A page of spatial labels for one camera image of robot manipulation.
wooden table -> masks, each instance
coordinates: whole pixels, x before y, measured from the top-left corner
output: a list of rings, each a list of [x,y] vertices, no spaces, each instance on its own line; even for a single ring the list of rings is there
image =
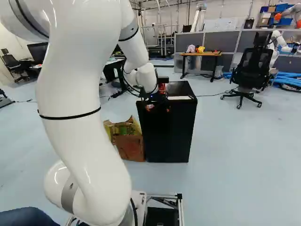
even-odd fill
[[[214,80],[214,74],[215,74],[215,70],[216,70],[216,66],[217,66],[217,59],[218,57],[222,56],[222,51],[218,51],[218,52],[212,52],[212,51],[208,51],[208,52],[204,52],[204,53],[182,53],[180,54],[181,56],[183,56],[183,69],[182,69],[182,76],[180,77],[181,79],[185,77],[185,75],[187,73],[185,73],[185,60],[186,57],[192,57],[192,56],[203,56],[203,57],[214,57],[215,61],[214,61],[214,70],[212,73],[212,77],[210,79],[210,82],[213,82]]]

white robotic arm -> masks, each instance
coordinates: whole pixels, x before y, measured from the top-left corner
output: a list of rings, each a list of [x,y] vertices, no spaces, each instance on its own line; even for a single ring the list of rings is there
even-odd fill
[[[277,13],[275,15],[275,22],[279,22],[281,17],[291,15],[295,21],[295,27],[301,28],[301,3],[297,3],[296,5],[288,8],[282,13]]]
[[[270,62],[269,67],[273,68],[274,63],[276,62],[277,58],[279,57],[279,51],[277,50],[278,46],[281,46],[281,50],[283,52],[291,52],[293,48],[288,47],[286,41],[282,37],[282,34],[279,31],[273,31],[270,43],[268,44],[268,48],[273,50],[273,56]]]
[[[128,0],[2,0],[1,22],[49,46],[36,86],[39,114],[61,158],[45,177],[48,199],[91,226],[117,226],[131,181],[100,118],[99,79],[117,42],[129,82],[156,87]]]

gray floor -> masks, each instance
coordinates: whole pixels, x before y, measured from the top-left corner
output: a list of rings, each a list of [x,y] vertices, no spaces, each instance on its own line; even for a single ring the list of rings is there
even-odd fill
[[[179,80],[173,68],[159,75]],[[196,95],[223,92],[229,80],[210,83],[186,78]],[[34,83],[4,88],[14,100],[34,98]],[[101,95],[112,92],[100,88]],[[198,98],[188,164],[126,162],[133,188],[146,192],[182,192],[187,226],[296,226],[301,224],[300,94],[276,88],[255,95],[262,108],[244,101]],[[136,118],[135,97],[102,98],[103,120]],[[39,207],[64,224],[68,214],[43,194],[43,177],[58,159],[37,114],[36,103],[0,110],[0,211]]]

person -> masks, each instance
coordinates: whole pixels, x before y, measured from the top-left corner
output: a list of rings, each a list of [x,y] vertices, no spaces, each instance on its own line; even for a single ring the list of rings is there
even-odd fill
[[[50,216],[35,207],[0,212],[2,226],[60,226]]]

brown cardboard box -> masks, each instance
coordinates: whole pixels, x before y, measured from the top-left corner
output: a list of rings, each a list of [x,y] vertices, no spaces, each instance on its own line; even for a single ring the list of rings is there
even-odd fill
[[[269,18],[261,18],[259,19],[257,25],[261,26],[261,25],[268,25],[268,24],[269,24]]]
[[[268,13],[273,13],[276,10],[276,6],[269,6]]]

